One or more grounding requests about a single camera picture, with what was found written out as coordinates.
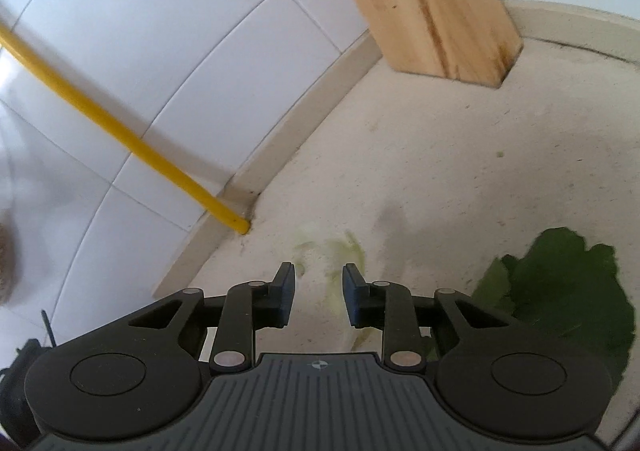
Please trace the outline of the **large dark green leaves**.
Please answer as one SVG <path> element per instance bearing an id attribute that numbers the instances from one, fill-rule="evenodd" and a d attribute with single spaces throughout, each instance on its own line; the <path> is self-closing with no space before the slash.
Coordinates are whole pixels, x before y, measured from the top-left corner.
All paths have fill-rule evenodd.
<path id="1" fill-rule="evenodd" d="M 606 365 L 613 387 L 620 385 L 636 323 L 613 246 L 589 247 L 566 227 L 544 230 L 524 256 L 494 259 L 471 297 L 590 351 Z"/>

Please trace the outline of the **yellow gas pipe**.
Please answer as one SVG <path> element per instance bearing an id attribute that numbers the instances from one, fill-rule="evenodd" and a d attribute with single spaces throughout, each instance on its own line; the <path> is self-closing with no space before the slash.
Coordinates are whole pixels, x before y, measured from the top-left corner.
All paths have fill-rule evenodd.
<path id="1" fill-rule="evenodd" d="M 241 235 L 250 231 L 250 222 L 246 218 L 224 205 L 221 200 L 214 197 L 184 171 L 181 171 L 178 166 L 139 138 L 133 130 L 116 119 L 112 113 L 103 109 L 78 87 L 63 78 L 4 23 L 1 25 L 1 47 L 51 92 L 57 94 L 89 121 L 96 124 L 100 130 L 117 140 L 131 154 L 186 193 L 193 201 L 198 202 L 217 222 Z"/>

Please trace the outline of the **wooden knife block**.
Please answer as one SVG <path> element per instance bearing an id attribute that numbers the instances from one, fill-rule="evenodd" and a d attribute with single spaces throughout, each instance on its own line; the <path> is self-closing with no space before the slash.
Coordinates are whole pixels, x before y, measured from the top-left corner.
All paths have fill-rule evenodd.
<path id="1" fill-rule="evenodd" d="M 523 41 L 502 0 L 354 0 L 396 71 L 498 88 Z"/>

